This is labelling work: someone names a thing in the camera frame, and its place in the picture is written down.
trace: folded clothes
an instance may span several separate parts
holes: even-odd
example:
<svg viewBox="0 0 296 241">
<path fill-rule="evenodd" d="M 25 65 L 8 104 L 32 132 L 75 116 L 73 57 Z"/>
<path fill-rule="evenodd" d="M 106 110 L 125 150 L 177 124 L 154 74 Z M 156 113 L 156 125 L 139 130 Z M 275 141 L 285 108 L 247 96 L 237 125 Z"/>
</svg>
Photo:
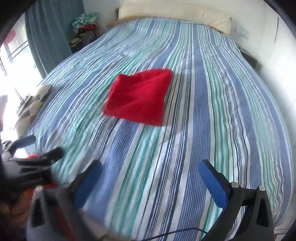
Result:
<svg viewBox="0 0 296 241">
<path fill-rule="evenodd" d="M 103 113 L 117 118 L 161 126 L 164 98 L 171 83 L 170 69 L 119 74 L 112 84 Z"/>
</svg>

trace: cord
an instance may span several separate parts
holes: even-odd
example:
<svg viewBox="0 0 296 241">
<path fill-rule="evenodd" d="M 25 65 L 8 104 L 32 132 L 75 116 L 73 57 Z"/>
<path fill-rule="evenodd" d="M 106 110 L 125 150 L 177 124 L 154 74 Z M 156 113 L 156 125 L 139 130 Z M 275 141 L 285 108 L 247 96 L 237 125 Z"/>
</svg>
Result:
<svg viewBox="0 0 296 241">
<path fill-rule="evenodd" d="M 154 236 L 152 238 L 148 238 L 148 239 L 143 239 L 141 241 L 150 241 L 152 239 L 157 239 L 157 238 L 160 238 L 160 237 L 163 237 L 163 236 L 168 236 L 170 234 L 175 234 L 175 233 L 179 233 L 179 232 L 184 232 L 184 231 L 189 231 L 189 230 L 198 230 L 198 231 L 201 231 L 205 234 L 207 234 L 206 231 L 203 231 L 202 229 L 199 229 L 199 228 L 187 228 L 187 229 L 179 229 L 179 230 L 176 230 L 176 231 L 171 231 L 171 232 L 168 232 L 168 233 L 165 233 L 165 234 L 160 234 L 160 235 L 157 235 L 157 236 Z"/>
</svg>

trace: gray-blue curtain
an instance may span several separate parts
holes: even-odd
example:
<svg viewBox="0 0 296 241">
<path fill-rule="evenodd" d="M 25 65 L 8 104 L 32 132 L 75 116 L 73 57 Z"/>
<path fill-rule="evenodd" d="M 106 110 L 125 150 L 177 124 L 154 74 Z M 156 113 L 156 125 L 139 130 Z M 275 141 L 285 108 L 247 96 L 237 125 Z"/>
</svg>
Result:
<svg viewBox="0 0 296 241">
<path fill-rule="evenodd" d="M 42 78 L 72 54 L 72 22 L 82 13 L 83 0 L 38 0 L 25 13 L 29 47 Z"/>
</svg>

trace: human hand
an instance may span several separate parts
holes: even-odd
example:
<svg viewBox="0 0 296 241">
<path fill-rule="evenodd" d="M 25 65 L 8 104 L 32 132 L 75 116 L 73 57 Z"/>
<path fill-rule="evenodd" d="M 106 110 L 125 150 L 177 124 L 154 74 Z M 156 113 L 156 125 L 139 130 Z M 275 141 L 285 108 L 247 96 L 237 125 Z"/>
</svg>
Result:
<svg viewBox="0 0 296 241">
<path fill-rule="evenodd" d="M 28 221 L 30 205 L 31 197 L 24 192 L 13 205 L 0 202 L 0 212 L 4 215 L 9 225 L 16 228 L 23 228 Z"/>
</svg>

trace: striped bedsheet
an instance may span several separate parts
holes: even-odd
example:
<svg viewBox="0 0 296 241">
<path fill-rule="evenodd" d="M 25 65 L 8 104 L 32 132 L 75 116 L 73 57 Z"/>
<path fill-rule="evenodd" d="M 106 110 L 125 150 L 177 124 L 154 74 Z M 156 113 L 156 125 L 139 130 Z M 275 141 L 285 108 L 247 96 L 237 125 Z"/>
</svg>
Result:
<svg viewBox="0 0 296 241">
<path fill-rule="evenodd" d="M 162 127 L 102 114 L 119 73 L 151 68 L 174 72 Z M 64 60 L 41 84 L 53 91 L 27 133 L 37 137 L 27 152 L 64 147 L 52 168 L 61 183 L 100 160 L 103 173 L 83 208 L 99 224 L 138 240 L 189 227 L 208 231 L 221 209 L 198 175 L 203 159 L 242 187 L 264 185 L 274 225 L 284 217 L 293 190 L 286 128 L 228 36 L 181 20 L 131 21 Z M 160 239 L 201 237 L 187 231 Z"/>
</svg>

